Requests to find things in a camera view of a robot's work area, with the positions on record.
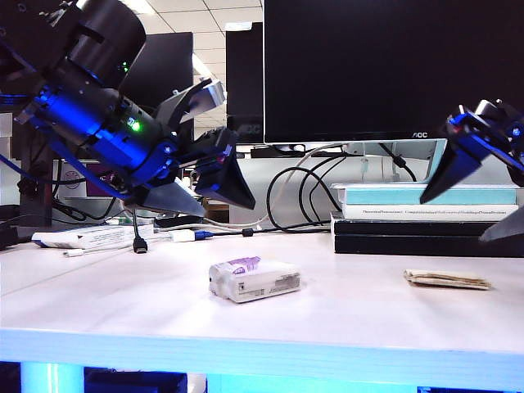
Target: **black monitor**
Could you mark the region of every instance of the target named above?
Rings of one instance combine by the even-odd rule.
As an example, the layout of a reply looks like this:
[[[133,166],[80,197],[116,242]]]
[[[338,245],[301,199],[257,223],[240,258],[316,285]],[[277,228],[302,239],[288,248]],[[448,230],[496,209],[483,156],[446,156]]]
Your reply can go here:
[[[262,23],[226,32],[228,128],[238,132],[240,143],[264,142],[262,52]]]
[[[524,109],[515,0],[265,0],[267,143],[437,138],[449,113]]]
[[[150,34],[120,91],[139,106],[154,108],[193,85],[192,33]]]

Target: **book spine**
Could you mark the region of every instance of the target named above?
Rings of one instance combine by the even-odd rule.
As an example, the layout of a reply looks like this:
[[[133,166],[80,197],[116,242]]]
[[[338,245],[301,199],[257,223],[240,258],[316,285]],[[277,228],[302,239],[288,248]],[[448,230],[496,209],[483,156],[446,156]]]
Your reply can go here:
[[[345,219],[500,221],[518,205],[343,205]]]
[[[417,205],[423,189],[351,188],[346,190],[347,205]],[[515,205],[514,189],[450,189],[428,202],[428,205]]]

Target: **book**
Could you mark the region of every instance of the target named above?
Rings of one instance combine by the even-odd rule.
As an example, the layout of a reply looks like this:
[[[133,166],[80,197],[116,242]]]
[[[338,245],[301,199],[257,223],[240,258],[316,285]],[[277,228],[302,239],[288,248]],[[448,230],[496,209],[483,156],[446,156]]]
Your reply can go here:
[[[346,205],[417,205],[426,184],[367,183],[333,184]],[[450,188],[427,205],[515,205],[514,185],[464,184]]]
[[[520,242],[478,238],[492,222],[365,221],[331,213],[332,241],[338,254],[521,257]]]
[[[479,237],[494,221],[376,221],[345,219],[340,211],[331,212],[333,234],[396,236],[474,236]]]
[[[500,221],[518,205],[342,205],[346,219],[395,221]]]

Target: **white cable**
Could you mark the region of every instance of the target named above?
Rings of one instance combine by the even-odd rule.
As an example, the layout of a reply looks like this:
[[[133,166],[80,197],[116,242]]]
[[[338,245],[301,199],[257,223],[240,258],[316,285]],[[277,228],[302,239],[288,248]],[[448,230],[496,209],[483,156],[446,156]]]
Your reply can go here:
[[[313,154],[315,154],[318,151],[332,148],[332,147],[340,147],[340,146],[344,146],[344,143],[332,143],[330,145],[317,147],[316,149],[313,149],[312,151],[307,153],[305,156],[303,156],[294,166],[301,166],[302,164],[304,164],[304,162],[308,158],[310,158]],[[280,200],[280,198],[282,197],[282,194],[284,193],[284,188],[289,183],[289,181],[291,180],[291,176],[293,176],[295,172],[296,172],[295,170],[291,171],[289,175],[286,177],[286,180],[284,181],[282,186],[280,186],[280,188],[278,189],[277,196],[273,199],[273,203],[270,205],[270,209],[273,209],[275,205],[277,204],[277,202]],[[264,217],[256,220],[254,223],[247,223],[247,224],[224,224],[224,223],[219,223],[218,221],[213,221],[212,219],[204,219],[204,220],[207,223],[210,223],[210,224],[213,224],[219,227],[223,227],[223,228],[251,228],[251,227],[254,227],[255,225],[263,223],[268,218],[269,218],[269,215],[266,214]]]
[[[144,237],[145,240],[149,242],[155,242],[159,240],[169,240],[171,236],[168,233],[155,233],[153,236]],[[130,248],[133,246],[133,242],[121,242],[117,243],[111,246],[101,246],[97,248],[89,248],[87,250],[84,250],[82,248],[74,248],[71,250],[66,250],[62,254],[65,256],[81,256],[86,254],[93,254],[95,252],[99,251],[116,251],[116,250],[123,250],[124,248]]]
[[[233,228],[233,227],[226,227],[225,225],[227,224],[224,224],[222,223],[223,226],[219,226],[219,225],[212,225],[212,224],[184,224],[184,225],[176,225],[174,227],[169,227],[169,228],[158,228],[158,230],[160,232],[168,232],[168,231],[175,231],[177,229],[193,229],[193,228],[208,228],[208,229],[217,229],[219,231],[236,231],[238,230],[238,228]]]

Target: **desk surface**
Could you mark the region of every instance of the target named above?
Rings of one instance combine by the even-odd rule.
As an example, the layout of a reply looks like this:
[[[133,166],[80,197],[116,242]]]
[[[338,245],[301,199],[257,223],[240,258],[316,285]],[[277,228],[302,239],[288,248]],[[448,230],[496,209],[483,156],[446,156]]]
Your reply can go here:
[[[252,255],[298,264],[304,288],[242,305],[210,294],[211,264]],[[74,259],[24,246],[0,265],[4,360],[524,387],[523,259],[336,255],[326,234],[267,234]],[[494,289],[413,287],[407,268]]]

